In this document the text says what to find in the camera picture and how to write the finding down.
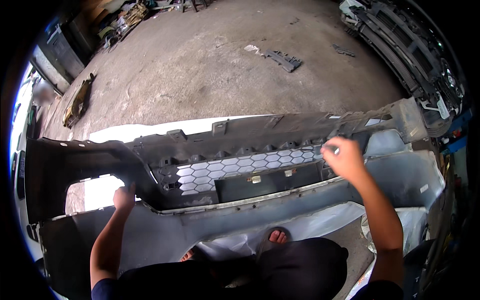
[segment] person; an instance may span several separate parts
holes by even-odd
[[[339,149],[332,152],[331,146]],[[403,298],[403,231],[389,200],[363,163],[358,143],[334,137],[321,152],[333,171],[348,180],[363,199],[377,260],[369,283],[354,300],[399,300]],[[119,188],[113,197],[116,207],[110,221],[96,239],[90,256],[93,300],[186,298],[203,293],[211,298],[332,299],[347,277],[348,251],[325,238],[291,241],[284,228],[268,231],[257,252],[250,258],[227,262],[182,262],[155,264],[132,269],[117,279],[123,228],[134,206],[135,185]],[[232,271],[255,265],[252,282],[223,288]]]

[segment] black pants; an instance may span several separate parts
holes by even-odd
[[[248,268],[248,258],[227,262],[155,264],[125,272],[120,284],[129,299],[206,295],[273,299],[332,299],[347,278],[346,248],[324,238],[288,242],[264,252],[257,279],[237,288],[222,288],[232,271]]]

